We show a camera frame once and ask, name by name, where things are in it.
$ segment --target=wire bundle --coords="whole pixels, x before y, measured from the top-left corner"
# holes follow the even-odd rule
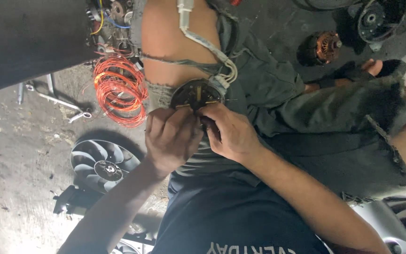
[[[119,51],[101,57],[93,79],[98,104],[109,118],[128,128],[144,122],[147,113],[142,102],[148,98],[144,74],[130,60]]]

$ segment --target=gray jeans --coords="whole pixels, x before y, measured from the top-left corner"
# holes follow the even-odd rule
[[[289,62],[271,56],[248,20],[214,9],[222,51],[239,71],[226,94],[235,100],[225,105],[249,118],[265,146],[348,202],[406,191],[405,163],[389,144],[389,136],[406,124],[402,80],[390,76],[302,94],[305,84],[299,74]],[[195,66],[186,60],[176,64]],[[217,64],[196,66],[206,72],[226,71]],[[148,88],[150,110],[168,106],[173,88],[151,83]],[[253,186],[260,182],[242,165],[212,152],[207,136],[177,173],[227,174]]]

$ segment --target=metal tool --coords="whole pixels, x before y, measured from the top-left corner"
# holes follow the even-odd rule
[[[54,94],[54,78],[53,78],[53,73],[49,73],[47,75],[47,81],[48,81],[48,91],[53,97],[56,97]]]
[[[23,96],[24,96],[24,83],[21,82],[18,84],[18,105],[21,105],[23,103]]]
[[[77,114],[77,115],[75,115],[75,116],[72,117],[72,118],[69,118],[69,119],[68,119],[68,122],[69,122],[69,123],[71,123],[71,122],[73,122],[74,120],[76,120],[76,119],[78,119],[78,118],[81,118],[81,117],[84,117],[84,118],[91,118],[91,117],[92,117],[92,114],[91,114],[90,112],[84,112],[80,107],[78,107],[78,106],[76,106],[76,105],[74,105],[74,104],[71,104],[71,103],[69,103],[69,102],[62,101],[62,100],[60,100],[60,99],[58,99],[58,98],[54,98],[54,97],[52,97],[52,96],[43,94],[43,93],[37,91],[37,89],[36,89],[33,85],[26,84],[26,89],[29,90],[29,91],[32,91],[32,92],[36,92],[40,97],[43,97],[43,98],[45,98],[45,99],[48,99],[48,100],[51,100],[51,101],[60,103],[60,104],[62,104],[62,105],[64,105],[64,106],[71,107],[71,108],[73,108],[73,109],[78,110],[80,113]]]

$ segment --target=foot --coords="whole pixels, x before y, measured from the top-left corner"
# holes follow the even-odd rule
[[[383,68],[383,61],[377,60],[374,61],[374,59],[369,59],[366,61],[362,66],[361,69],[364,71],[367,71],[370,73],[372,76],[377,76]]]

